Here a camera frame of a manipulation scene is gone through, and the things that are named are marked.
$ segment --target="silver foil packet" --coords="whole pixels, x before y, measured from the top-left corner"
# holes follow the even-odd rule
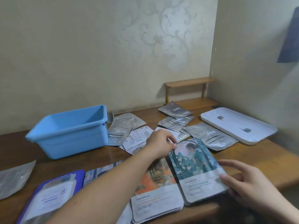
[[[106,145],[119,146],[126,140],[135,123],[135,116],[117,116],[108,129],[108,142]]]
[[[132,117],[132,116],[134,116],[134,118],[135,118],[135,122],[134,122],[134,125],[133,125],[133,128],[132,128],[132,130],[135,130],[135,129],[137,129],[138,127],[141,127],[141,126],[143,126],[144,124],[146,124],[146,122],[145,121],[143,121],[142,119],[140,119],[139,117],[137,117],[137,116],[135,116],[134,114],[132,114],[132,113],[130,113],[130,112],[128,112],[128,113],[124,113],[124,114],[122,114],[122,115],[120,115],[120,116],[118,116],[119,118],[122,118],[122,117]]]
[[[180,119],[182,117],[192,114],[192,112],[183,109],[182,107],[178,106],[173,101],[171,101],[169,104],[167,104],[165,106],[162,106],[158,110],[165,113],[166,115],[174,117],[176,119]]]
[[[238,142],[237,139],[203,122],[185,129],[192,137],[199,137],[208,148],[215,151],[221,151]]]
[[[191,135],[185,130],[185,128],[181,129],[180,134],[178,135],[178,142],[190,137]]]
[[[0,200],[21,190],[27,182],[36,160],[21,166],[0,171]]]
[[[165,127],[167,129],[173,130],[175,132],[180,132],[191,120],[193,120],[194,116],[186,116],[180,119],[176,119],[170,116],[162,119],[158,126]]]

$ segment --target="blue plastic basin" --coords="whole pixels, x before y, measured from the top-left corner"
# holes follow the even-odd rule
[[[26,135],[51,159],[103,147],[108,141],[106,105],[97,105],[44,117]]]

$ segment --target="wooden table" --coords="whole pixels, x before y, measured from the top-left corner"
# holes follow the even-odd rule
[[[158,108],[149,108],[132,112],[152,129],[165,117]],[[194,109],[194,115],[211,110],[211,107]],[[189,125],[200,123],[195,118]],[[43,181],[58,177],[68,172],[84,169],[85,171],[102,167],[120,160],[125,160],[130,154],[118,147],[105,146],[99,149],[74,155],[71,157],[51,160],[39,148],[25,140],[27,131],[0,136],[0,170],[5,170],[37,160],[32,174],[24,188],[13,196],[0,201],[0,223],[14,224],[27,204],[33,191]],[[248,146],[236,143],[228,149],[213,153],[216,159],[236,159],[258,167],[279,189],[293,186],[299,182],[299,157],[288,152],[277,144],[264,140],[257,145]],[[228,174],[236,171],[224,168]],[[217,214],[221,210],[230,209],[233,202],[225,199],[223,203],[211,201],[200,203],[192,207],[184,207],[182,211],[161,217],[152,223],[190,223],[196,222],[209,215]]]

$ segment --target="white plastic tray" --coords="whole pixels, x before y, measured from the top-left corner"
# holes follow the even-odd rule
[[[223,107],[202,113],[201,118],[248,145],[255,145],[277,132],[270,124]]]

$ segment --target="person's left hand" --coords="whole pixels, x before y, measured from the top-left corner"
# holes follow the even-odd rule
[[[161,159],[168,155],[172,150],[176,149],[177,145],[176,138],[172,133],[166,130],[158,130],[152,132],[151,136],[147,139],[147,144],[143,148],[150,149],[151,153],[154,154],[155,159]]]

